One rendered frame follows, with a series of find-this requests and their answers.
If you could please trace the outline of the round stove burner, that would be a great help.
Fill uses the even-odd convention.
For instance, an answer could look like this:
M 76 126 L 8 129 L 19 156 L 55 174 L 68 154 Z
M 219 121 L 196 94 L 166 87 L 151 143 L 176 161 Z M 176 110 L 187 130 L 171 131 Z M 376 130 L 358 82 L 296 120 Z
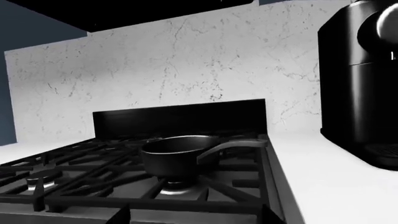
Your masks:
M 62 177 L 62 172 L 55 169 L 45 169 L 35 173 L 31 173 L 30 176 L 26 177 L 27 189 L 30 191 L 35 190 L 36 184 L 39 179 L 43 180 L 44 188 L 48 188 L 55 185 L 55 179 Z
M 186 190 L 195 186 L 196 181 L 193 179 L 164 179 L 164 190 Z

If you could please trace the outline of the black gas stove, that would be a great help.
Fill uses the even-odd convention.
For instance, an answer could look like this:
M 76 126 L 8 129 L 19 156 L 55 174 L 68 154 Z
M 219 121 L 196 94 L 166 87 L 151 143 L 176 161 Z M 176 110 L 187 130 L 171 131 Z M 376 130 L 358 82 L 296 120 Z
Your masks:
M 93 113 L 95 136 L 0 147 L 0 224 L 288 224 L 270 163 L 263 99 Z M 195 186 L 164 190 L 141 147 L 175 136 L 267 140 L 220 151 Z M 55 185 L 25 178 L 62 172 Z

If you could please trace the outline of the black range hood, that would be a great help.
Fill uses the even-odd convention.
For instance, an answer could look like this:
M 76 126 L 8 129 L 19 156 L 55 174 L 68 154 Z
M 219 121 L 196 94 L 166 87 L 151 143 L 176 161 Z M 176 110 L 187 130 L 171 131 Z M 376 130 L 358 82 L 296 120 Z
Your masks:
M 93 33 L 248 5 L 254 0 L 5 0 Z

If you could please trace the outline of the black coffee machine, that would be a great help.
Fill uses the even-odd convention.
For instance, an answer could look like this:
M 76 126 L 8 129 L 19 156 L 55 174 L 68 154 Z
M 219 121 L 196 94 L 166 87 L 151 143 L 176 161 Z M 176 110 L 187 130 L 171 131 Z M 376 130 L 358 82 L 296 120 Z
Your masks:
M 398 0 L 357 0 L 318 30 L 321 134 L 398 171 Z

